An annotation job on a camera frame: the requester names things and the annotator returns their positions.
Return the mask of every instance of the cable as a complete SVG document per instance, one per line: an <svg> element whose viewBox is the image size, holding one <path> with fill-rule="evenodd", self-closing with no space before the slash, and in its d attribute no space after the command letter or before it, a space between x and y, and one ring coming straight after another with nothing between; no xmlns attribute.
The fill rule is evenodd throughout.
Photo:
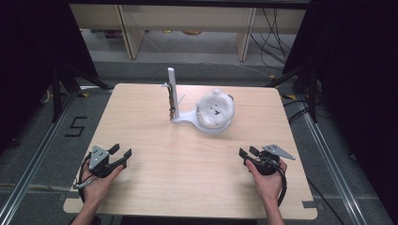
<svg viewBox="0 0 398 225"><path fill-rule="evenodd" d="M314 190L318 193L318 195L322 198L322 200L325 202L325 204L329 207L331 212L334 214L334 216L340 221L341 224L344 224L343 220L339 217L339 215L336 213L336 211L331 207L329 202L325 199L325 197L321 194L318 188L314 185L314 183L307 177L308 183L314 188Z"/></svg>
<svg viewBox="0 0 398 225"><path fill-rule="evenodd" d="M268 41L268 38L269 38L270 34L272 34L275 37L276 41L278 42L280 48L277 48L277 47L274 47L274 46L272 46L272 47L275 48L275 49L280 50L282 55L283 55L283 57L284 57L284 59L286 60L287 59L286 53L288 53L288 52L284 50L282 44L286 48L288 48L289 50L290 50L290 48L279 37L278 22L277 22L278 10L277 10L277 8L274 8L274 21L273 21L272 25L271 25L271 23L270 23L270 21L268 19L267 13L266 13L264 8L263 8L263 13L264 13L264 16L265 16L265 18L267 20L268 26L269 26L269 34L268 34L268 37L267 37L267 41Z"/></svg>

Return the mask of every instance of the black cable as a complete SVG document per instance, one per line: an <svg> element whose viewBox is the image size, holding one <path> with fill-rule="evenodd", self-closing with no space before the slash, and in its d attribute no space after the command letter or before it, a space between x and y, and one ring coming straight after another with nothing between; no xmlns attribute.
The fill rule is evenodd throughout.
<svg viewBox="0 0 398 225"><path fill-rule="evenodd" d="M325 204L329 207L329 209L331 210L331 212L334 214L334 216L340 221L341 224L344 224L343 220L339 217L339 215L337 214L337 212L333 209L333 207L331 207L331 205L329 204L329 202L325 199L325 197L321 194L321 192L319 191L318 188L316 188L316 186L314 185L314 183L307 177L307 181L308 183L314 188L314 190L318 193L318 195L322 198L322 200L325 202Z"/></svg>
<svg viewBox="0 0 398 225"><path fill-rule="evenodd" d="M281 62L282 64L285 63L283 59L281 59L280 57L278 57L278 56L275 55L274 53L268 51L267 49L263 48L264 45L263 45L263 46L260 45L260 44L257 42L257 40L254 38L254 36L253 36L252 34L251 34L251 37L252 37L252 39L254 40L254 42L255 42L255 44L257 45L257 47L258 47L261 51L267 53L269 56L271 56L272 58L278 60L278 61Z"/></svg>
<svg viewBox="0 0 398 225"><path fill-rule="evenodd" d="M287 46L287 45L281 40L281 38L279 37L278 22L277 22L277 20L276 20L277 10L278 10L277 8L274 8L274 20L275 20L276 36L278 37L278 40L284 45L284 47L286 47L287 49L290 50L290 47Z"/></svg>
<svg viewBox="0 0 398 225"><path fill-rule="evenodd" d="M283 55L284 60L286 60L286 59L287 59L287 56L286 56L286 54L284 53L284 49L283 49L282 44L281 44L282 41L281 41L281 38L279 37L278 22L277 22L277 20L276 20L277 15L278 15L277 9L274 8L274 22L275 22L276 34L275 34L275 32L273 32L273 31L272 31L272 33L273 33L273 35L274 35L276 41L278 42L279 47L281 48L281 53L282 53L282 55Z"/></svg>
<svg viewBox="0 0 398 225"><path fill-rule="evenodd" d="M257 45L257 47L260 49L260 57L261 57L261 61L263 62L264 65L266 65L269 68L274 68L274 69L278 69L278 70L282 70L281 68L277 68L277 67L272 67L270 65L268 65L263 58L263 52L267 53L268 55L270 55L271 57L277 59L277 60L281 60L280 58L278 58L278 56L274 55L272 52L267 51L266 49L264 49L258 42L257 40L255 40L255 38L253 37L253 35L251 34L252 39L254 40L255 44Z"/></svg>
<svg viewBox="0 0 398 225"><path fill-rule="evenodd" d="M274 8L274 21L273 21L273 24L272 24L272 25L271 25L271 23L270 23L270 21L269 21L269 19L268 19L267 13L266 13L266 11L265 11L264 8L263 8L263 13L264 13L264 16L265 16L265 18L266 18L266 20L267 20L268 26L269 26L269 34L268 34L268 37L267 37L267 41L268 41L269 35L272 34L272 35L275 37L276 41L278 42L280 48L277 48L277 47L274 47L274 46L272 46L272 47L274 47L275 49L280 50L281 53L282 53L282 55L283 55L283 58L286 60L286 59L287 59L287 55L286 55L285 53L287 53L287 51L285 51L285 50L283 49L282 44L283 44L284 46L286 46L288 49L290 49L290 48L289 48L286 44L284 44L284 42L283 42L283 41L281 40L281 38L279 37L278 23L277 23L277 15L278 15L277 9Z"/></svg>

